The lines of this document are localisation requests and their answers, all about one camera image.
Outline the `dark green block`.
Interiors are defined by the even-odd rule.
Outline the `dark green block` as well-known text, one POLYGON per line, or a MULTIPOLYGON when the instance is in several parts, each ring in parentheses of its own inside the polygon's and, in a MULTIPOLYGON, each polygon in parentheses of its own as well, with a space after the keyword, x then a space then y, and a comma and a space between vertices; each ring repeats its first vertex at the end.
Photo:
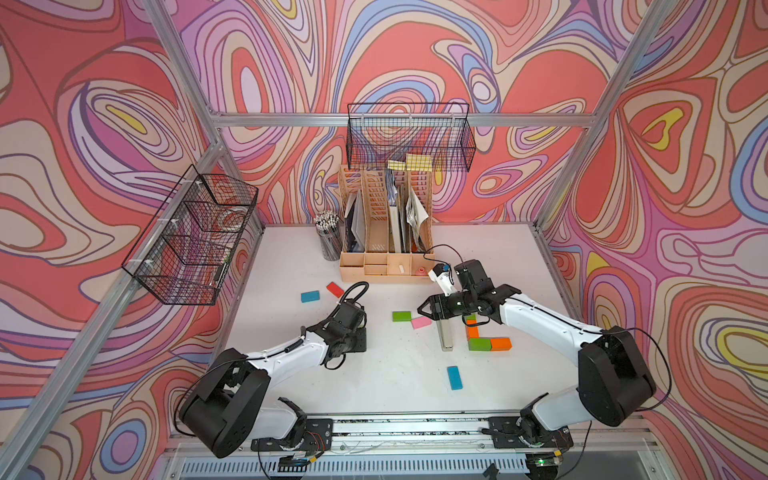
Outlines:
POLYGON ((470 338, 468 340, 468 349, 477 352, 492 351, 493 343, 490 338, 470 338))

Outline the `red wooden block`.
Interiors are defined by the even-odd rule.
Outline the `red wooden block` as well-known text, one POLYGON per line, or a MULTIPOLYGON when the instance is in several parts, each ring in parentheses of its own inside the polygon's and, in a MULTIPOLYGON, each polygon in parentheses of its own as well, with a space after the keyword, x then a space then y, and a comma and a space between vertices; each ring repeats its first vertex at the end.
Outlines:
POLYGON ((339 285, 337 285, 335 282, 329 282, 326 285, 326 289, 328 290, 329 293, 334 295, 337 299, 341 299, 345 294, 345 290, 341 288, 339 285))

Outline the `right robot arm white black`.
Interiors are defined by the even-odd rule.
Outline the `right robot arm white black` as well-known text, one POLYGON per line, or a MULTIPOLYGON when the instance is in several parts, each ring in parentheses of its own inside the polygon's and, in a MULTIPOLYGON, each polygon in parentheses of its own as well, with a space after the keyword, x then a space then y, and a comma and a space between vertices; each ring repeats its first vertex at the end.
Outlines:
POLYGON ((587 325, 516 287, 496 285, 475 259, 454 268, 440 262, 428 277, 441 292, 417 308, 420 314, 434 321, 476 314, 536 338, 576 366, 575 385, 544 393, 520 411, 509 431, 520 442, 539 447, 556 431, 584 421, 618 427, 655 395, 656 383, 628 330, 587 325))

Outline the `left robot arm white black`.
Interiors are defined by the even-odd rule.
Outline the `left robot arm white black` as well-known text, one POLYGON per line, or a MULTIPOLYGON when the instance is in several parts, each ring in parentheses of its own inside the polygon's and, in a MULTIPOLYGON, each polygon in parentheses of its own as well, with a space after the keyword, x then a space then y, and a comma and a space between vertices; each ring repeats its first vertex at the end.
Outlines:
POLYGON ((336 370, 367 348, 367 315, 356 301, 339 302, 319 323, 272 349, 221 352, 176 408, 176 418, 211 453, 224 458, 245 443, 304 449, 312 437, 307 415, 286 397, 267 405, 269 390, 309 369, 336 370))

